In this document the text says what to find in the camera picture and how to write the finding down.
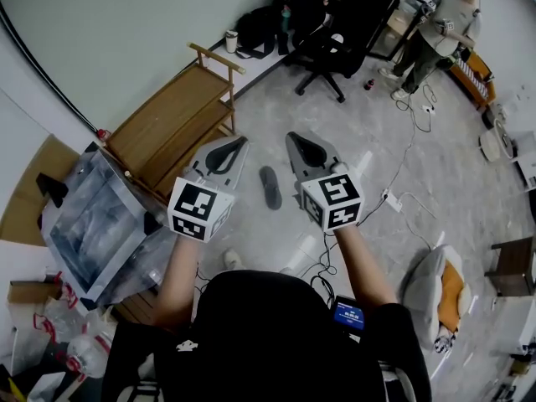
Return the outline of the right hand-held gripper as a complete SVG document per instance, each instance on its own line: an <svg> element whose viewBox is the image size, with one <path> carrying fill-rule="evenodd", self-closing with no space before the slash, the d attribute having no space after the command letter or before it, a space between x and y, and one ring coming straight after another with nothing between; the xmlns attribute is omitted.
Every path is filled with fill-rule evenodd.
<svg viewBox="0 0 536 402"><path fill-rule="evenodd" d="M356 224L364 202L362 186L334 145L312 131L291 131L286 150L299 183L299 204L310 220L322 231Z"/></svg>

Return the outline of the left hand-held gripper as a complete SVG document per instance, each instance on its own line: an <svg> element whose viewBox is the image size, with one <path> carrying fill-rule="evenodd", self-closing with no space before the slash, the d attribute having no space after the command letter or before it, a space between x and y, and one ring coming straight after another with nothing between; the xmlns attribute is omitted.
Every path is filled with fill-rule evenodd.
<svg viewBox="0 0 536 402"><path fill-rule="evenodd" d="M177 177L167 207L169 229L208 243L229 218L234 190L250 148L243 136L202 145L182 177Z"/></svg>

